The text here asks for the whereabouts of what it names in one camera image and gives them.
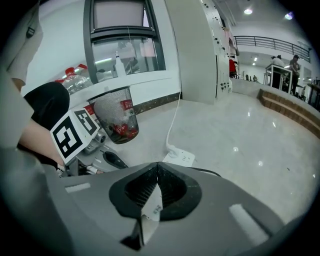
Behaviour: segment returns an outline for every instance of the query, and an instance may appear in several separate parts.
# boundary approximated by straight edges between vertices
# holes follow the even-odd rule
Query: shiny floor
[[[177,101],[137,116],[139,135],[109,146],[129,166],[162,161]],[[288,223],[308,210],[320,177],[320,140],[257,99],[231,93],[214,106],[180,101],[169,143],[195,154],[193,167],[219,173]]]

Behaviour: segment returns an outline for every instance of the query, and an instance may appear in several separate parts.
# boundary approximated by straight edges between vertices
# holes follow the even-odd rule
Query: black trash can
[[[88,102],[109,138],[116,144],[131,141],[139,133],[130,87],[104,92]]]

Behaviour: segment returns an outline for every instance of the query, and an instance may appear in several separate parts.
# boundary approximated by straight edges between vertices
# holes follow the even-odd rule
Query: window
[[[83,32],[94,84],[118,77],[116,52],[127,75],[166,69],[149,0],[86,0]]]

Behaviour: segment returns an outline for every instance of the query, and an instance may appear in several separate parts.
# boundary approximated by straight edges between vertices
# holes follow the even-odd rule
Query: white power strip
[[[195,155],[179,148],[176,148],[175,150],[178,153],[178,156],[171,157],[168,153],[163,159],[163,162],[178,166],[192,167],[192,164],[195,160]]]

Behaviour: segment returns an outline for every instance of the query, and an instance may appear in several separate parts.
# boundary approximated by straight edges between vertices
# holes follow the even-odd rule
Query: window frame
[[[135,38],[150,38],[153,40],[159,71],[166,70],[165,57],[162,49],[158,24],[151,0],[141,0],[145,3],[146,16],[150,27],[144,26],[110,26],[94,28],[95,0],[85,0],[83,10],[83,43],[86,63],[91,82],[98,83],[97,67],[92,44],[102,40],[116,40],[133,36]]]

